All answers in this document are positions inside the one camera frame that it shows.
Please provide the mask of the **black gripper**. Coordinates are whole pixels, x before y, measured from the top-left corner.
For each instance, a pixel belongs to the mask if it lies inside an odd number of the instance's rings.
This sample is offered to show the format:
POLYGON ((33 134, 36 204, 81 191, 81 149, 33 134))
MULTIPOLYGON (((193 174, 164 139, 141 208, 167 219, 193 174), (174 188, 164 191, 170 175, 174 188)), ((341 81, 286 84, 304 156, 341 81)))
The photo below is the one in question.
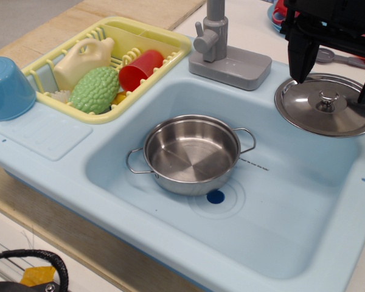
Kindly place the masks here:
MULTIPOLYGON (((365 1, 285 1, 281 33, 288 40, 290 76, 303 83, 319 44, 365 58, 365 1)), ((358 97, 365 105, 365 83, 358 97)))

